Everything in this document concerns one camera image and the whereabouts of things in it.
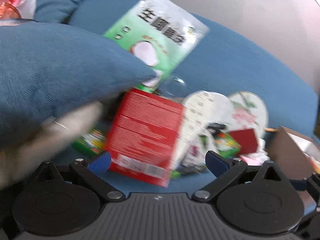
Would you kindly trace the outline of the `dark red small box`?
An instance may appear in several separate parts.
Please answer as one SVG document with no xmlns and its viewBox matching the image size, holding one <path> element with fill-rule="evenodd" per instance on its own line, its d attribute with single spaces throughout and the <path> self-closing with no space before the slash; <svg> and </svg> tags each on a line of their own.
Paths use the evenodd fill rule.
<svg viewBox="0 0 320 240">
<path fill-rule="evenodd" d="M 240 145 L 239 154 L 250 154 L 257 151 L 258 139 L 254 129 L 242 129 L 228 133 Z"/>
</svg>

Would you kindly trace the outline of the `floral shoe insole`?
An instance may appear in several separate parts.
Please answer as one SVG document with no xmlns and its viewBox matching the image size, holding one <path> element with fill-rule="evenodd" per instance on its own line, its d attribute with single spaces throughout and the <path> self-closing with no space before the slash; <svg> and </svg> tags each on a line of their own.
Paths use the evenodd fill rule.
<svg viewBox="0 0 320 240">
<path fill-rule="evenodd" d="M 208 130 L 210 124 L 226 124 L 233 110 L 226 96 L 207 91 L 188 95 L 184 106 L 180 131 L 171 160 L 173 170 L 205 163 L 206 153 L 215 151 L 214 139 Z"/>
</svg>

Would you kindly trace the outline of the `green small box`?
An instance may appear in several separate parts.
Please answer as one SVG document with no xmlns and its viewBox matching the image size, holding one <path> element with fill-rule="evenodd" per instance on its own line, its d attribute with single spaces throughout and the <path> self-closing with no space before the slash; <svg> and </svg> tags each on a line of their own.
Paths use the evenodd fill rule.
<svg viewBox="0 0 320 240">
<path fill-rule="evenodd" d="M 228 133 L 214 135 L 214 144 L 217 153 L 227 159 L 233 158 L 241 150 L 241 145 Z"/>
</svg>

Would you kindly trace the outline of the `blue cushion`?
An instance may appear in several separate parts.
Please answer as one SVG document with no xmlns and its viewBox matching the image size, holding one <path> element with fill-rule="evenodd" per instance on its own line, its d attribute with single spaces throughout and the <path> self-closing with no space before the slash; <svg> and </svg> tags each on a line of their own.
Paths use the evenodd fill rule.
<svg viewBox="0 0 320 240">
<path fill-rule="evenodd" d="M 156 73 L 116 42 L 57 23 L 1 27 L 1 147 L 47 119 L 151 80 Z"/>
</svg>

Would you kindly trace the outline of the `green coconut snack bag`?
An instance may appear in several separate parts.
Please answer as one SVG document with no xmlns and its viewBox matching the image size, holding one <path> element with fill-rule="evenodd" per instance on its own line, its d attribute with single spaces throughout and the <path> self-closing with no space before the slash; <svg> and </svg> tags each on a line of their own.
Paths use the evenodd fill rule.
<svg viewBox="0 0 320 240">
<path fill-rule="evenodd" d="M 205 24 L 170 0 L 141 0 L 104 36 L 155 71 L 154 78 L 137 86 L 152 93 L 208 31 Z"/>
</svg>

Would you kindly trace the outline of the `pink white rabbit toy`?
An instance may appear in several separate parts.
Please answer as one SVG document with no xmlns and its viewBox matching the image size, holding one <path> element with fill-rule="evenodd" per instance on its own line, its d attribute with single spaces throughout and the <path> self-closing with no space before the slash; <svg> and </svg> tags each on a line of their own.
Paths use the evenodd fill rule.
<svg viewBox="0 0 320 240">
<path fill-rule="evenodd" d="M 265 151 L 265 144 L 264 139 L 259 139 L 259 145 L 255 153 L 241 154 L 239 158 L 249 166 L 261 166 L 265 161 L 271 160 Z"/>
</svg>

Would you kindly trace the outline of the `brown cardboard storage box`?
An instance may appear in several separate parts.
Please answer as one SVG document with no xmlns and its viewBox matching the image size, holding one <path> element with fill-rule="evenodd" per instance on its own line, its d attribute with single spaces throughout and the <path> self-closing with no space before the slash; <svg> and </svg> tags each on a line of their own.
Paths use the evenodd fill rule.
<svg viewBox="0 0 320 240">
<path fill-rule="evenodd" d="M 269 136 L 266 152 L 289 179 L 302 180 L 319 172 L 319 146 L 284 126 Z"/>
</svg>

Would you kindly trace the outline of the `blue sofa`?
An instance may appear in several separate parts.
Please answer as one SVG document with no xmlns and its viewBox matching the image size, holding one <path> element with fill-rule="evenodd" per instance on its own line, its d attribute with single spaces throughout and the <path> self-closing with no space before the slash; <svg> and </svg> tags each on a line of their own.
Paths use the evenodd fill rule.
<svg viewBox="0 0 320 240">
<path fill-rule="evenodd" d="M 37 0 L 35 20 L 103 34 L 136 0 Z M 230 95 L 247 90 L 266 103 L 272 127 L 313 135 L 318 95 L 273 55 L 223 25 L 202 17 L 209 33 L 178 66 L 187 93 L 198 90 Z"/>
</svg>

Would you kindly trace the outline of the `round floral hand fan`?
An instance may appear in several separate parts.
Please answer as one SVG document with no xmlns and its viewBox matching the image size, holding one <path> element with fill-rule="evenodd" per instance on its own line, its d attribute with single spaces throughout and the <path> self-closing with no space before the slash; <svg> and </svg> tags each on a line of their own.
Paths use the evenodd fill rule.
<svg viewBox="0 0 320 240">
<path fill-rule="evenodd" d="M 257 94 L 239 91 L 228 98 L 234 109 L 228 125 L 230 131 L 254 129 L 257 138 L 264 138 L 266 133 L 278 131 L 277 128 L 268 126 L 267 107 Z"/>
</svg>

